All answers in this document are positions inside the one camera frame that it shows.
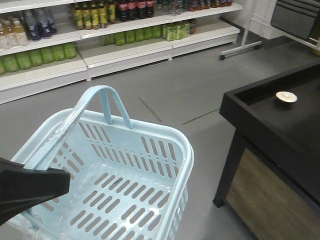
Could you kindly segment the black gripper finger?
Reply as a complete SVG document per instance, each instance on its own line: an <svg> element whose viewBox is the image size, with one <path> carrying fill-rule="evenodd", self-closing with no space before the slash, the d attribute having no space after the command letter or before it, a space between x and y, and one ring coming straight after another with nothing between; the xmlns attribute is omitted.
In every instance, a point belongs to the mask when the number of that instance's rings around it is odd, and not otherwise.
<svg viewBox="0 0 320 240"><path fill-rule="evenodd" d="M0 159L0 224L38 204L63 196L70 189L70 173L56 168L25 169Z"/></svg>

